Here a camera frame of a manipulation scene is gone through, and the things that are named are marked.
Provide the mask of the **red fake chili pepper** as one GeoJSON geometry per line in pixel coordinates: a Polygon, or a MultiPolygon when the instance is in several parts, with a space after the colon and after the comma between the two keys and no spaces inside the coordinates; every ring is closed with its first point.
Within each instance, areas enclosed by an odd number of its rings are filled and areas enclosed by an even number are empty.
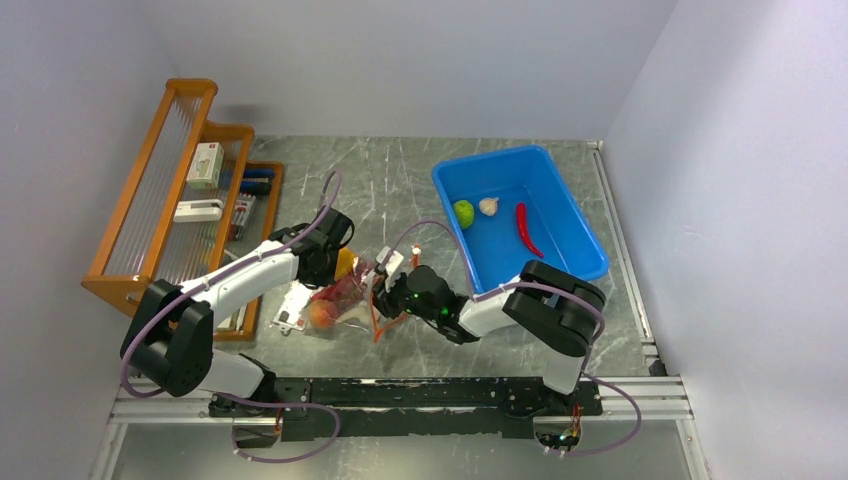
{"type": "Polygon", "coordinates": [[[544,253],[533,242],[528,225],[527,206],[519,202],[515,206],[515,221],[519,238],[524,247],[538,258],[543,258],[544,253]]]}

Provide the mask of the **clear zip top bag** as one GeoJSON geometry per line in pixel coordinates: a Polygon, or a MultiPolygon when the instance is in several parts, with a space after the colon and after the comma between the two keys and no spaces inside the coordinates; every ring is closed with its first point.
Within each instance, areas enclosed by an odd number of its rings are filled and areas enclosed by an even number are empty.
{"type": "Polygon", "coordinates": [[[379,313],[374,296],[387,280],[397,280],[405,267],[417,267],[420,253],[418,245],[412,247],[410,259],[395,251],[385,272],[379,273],[375,271],[378,262],[363,260],[344,247],[339,252],[335,283],[310,296],[300,312],[298,326],[328,332],[344,324],[364,329],[372,334],[374,342],[379,341],[387,330],[404,322],[409,313],[379,313]]]}

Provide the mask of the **fake garlic bulb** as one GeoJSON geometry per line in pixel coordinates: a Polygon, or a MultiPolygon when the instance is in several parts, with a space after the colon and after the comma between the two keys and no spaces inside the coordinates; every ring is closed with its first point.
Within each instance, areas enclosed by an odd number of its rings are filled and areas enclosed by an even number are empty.
{"type": "Polygon", "coordinates": [[[492,217],[498,212],[499,199],[497,197],[483,198],[478,202],[478,209],[481,214],[492,217]]]}

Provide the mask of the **blue plastic bin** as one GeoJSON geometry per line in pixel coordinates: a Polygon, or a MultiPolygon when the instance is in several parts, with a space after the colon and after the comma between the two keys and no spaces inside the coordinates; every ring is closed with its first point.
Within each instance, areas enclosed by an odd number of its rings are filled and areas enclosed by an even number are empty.
{"type": "Polygon", "coordinates": [[[473,288],[510,282],[531,260],[585,281],[609,259],[549,152],[526,145],[438,163],[431,178],[473,288]]]}

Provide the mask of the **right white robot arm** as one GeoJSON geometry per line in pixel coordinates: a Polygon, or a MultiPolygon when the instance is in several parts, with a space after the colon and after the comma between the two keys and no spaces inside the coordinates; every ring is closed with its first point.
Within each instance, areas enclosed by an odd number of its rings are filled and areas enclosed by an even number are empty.
{"type": "Polygon", "coordinates": [[[544,262],[531,260],[513,281],[469,296],[450,288],[426,265],[409,273],[377,269],[365,298],[388,319],[417,317],[462,345],[497,330],[520,326],[547,347],[539,398],[562,414],[578,399],[577,384],[591,348],[605,328],[605,294],[595,285],[544,262]]]}

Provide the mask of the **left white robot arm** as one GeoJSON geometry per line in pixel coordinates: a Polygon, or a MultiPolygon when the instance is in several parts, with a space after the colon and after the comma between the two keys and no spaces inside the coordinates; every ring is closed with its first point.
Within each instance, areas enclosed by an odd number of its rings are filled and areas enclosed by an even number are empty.
{"type": "Polygon", "coordinates": [[[160,279],[143,292],[120,349],[121,382],[134,369],[156,384],[154,395],[185,396],[195,390],[236,397],[261,416],[277,400],[276,376],[260,362],[214,347],[217,325],[267,291],[295,282],[332,285],[340,252],[352,239],[353,221],[330,206],[311,223],[273,232],[245,256],[202,277],[173,284],[160,279]]]}

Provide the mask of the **green fake fruit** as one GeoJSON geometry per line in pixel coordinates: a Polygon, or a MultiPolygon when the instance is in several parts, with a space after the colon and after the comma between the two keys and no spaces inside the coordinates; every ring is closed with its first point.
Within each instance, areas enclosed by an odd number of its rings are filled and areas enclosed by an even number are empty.
{"type": "Polygon", "coordinates": [[[462,230],[470,228],[475,220],[474,206],[467,200],[459,200],[452,207],[459,227],[462,230]]]}

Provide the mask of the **yellow fake bell pepper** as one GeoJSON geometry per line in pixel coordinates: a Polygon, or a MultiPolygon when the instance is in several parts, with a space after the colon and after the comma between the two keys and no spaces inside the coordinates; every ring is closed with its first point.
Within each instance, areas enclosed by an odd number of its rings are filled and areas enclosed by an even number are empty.
{"type": "Polygon", "coordinates": [[[355,268],[357,255],[348,247],[338,251],[334,280],[338,281],[349,275],[355,268]]]}

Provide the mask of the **red fake grape bunch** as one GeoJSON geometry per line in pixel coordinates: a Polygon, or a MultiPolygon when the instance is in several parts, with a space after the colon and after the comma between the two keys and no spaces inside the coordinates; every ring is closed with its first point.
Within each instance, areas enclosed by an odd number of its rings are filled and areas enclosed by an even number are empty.
{"type": "Polygon", "coordinates": [[[351,274],[326,288],[323,293],[325,300],[336,304],[341,315],[363,300],[365,286],[361,276],[351,274]]]}

